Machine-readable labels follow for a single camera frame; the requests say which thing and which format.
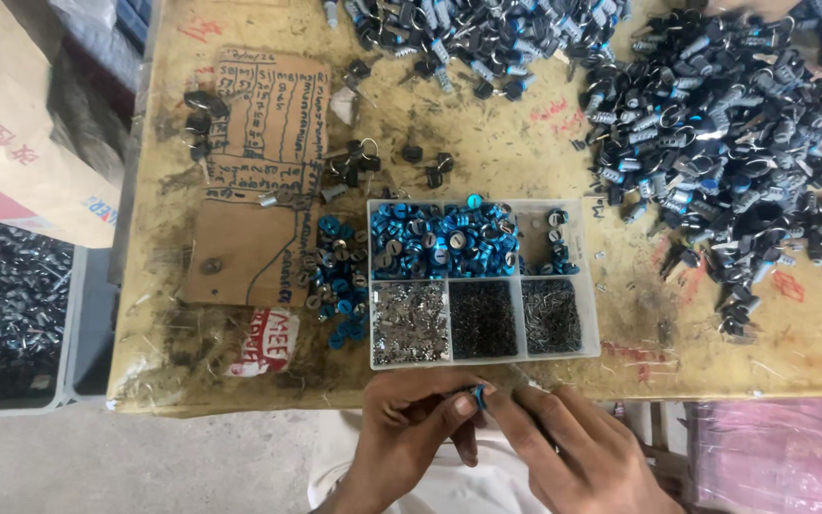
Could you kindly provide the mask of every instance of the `pink bag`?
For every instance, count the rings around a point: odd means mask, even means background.
[[[822,514],[822,399],[704,402],[690,414],[694,503]]]

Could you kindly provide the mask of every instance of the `concrete floor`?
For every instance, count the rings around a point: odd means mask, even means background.
[[[0,418],[0,514],[305,513],[314,412]]]

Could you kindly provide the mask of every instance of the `wooden table surface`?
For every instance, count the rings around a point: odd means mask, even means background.
[[[646,13],[665,9],[636,2],[634,18],[618,26],[612,44],[629,58],[630,34]],[[154,64],[144,119],[143,148],[131,221],[129,258],[122,286],[108,400],[124,413],[170,416],[243,410],[358,407],[370,380],[369,343],[329,350],[335,322],[302,316],[289,370],[252,379],[222,374],[236,358],[251,308],[187,305],[180,300],[192,251],[202,170],[181,141],[188,109],[183,93],[195,82],[211,88],[214,60],[223,45],[302,54],[326,61],[334,75],[350,60],[371,57],[356,44],[340,9],[335,30],[325,25],[318,0],[166,0],[156,30]],[[395,84],[413,60],[382,59],[362,87],[375,101],[363,102],[351,129],[329,115],[330,146],[352,138],[378,142],[384,167],[413,199],[578,198],[588,190],[588,150],[571,139],[587,123],[577,110],[584,73],[567,83],[566,66],[551,59],[532,66],[537,82],[516,103],[475,99],[456,79],[442,93],[434,82]],[[340,85],[336,82],[334,89]],[[397,153],[414,124],[417,142],[429,153],[451,152],[455,170],[444,187],[427,189],[418,168],[403,166]],[[365,198],[352,190],[323,213],[365,224]],[[591,398],[745,398],[822,396],[822,267],[796,252],[799,264],[769,275],[753,292],[763,298],[754,313],[756,342],[730,344],[714,312],[718,287],[700,268],[664,284],[657,277],[669,242],[645,237],[654,215],[625,226],[613,208],[593,219],[584,200],[588,254],[596,283],[602,356],[537,363],[483,366],[474,371],[504,386],[529,378],[544,386],[565,382]]]

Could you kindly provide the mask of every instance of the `sticker label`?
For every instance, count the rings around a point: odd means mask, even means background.
[[[297,342],[300,319],[287,309],[258,308],[249,321],[249,335],[227,377],[255,377],[267,371],[287,369]]]

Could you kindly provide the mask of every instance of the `fingernail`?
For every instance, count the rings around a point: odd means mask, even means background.
[[[456,412],[459,413],[460,416],[467,416],[474,412],[474,405],[471,403],[471,400],[468,399],[468,396],[459,396],[459,398],[452,403],[452,406],[456,408]]]

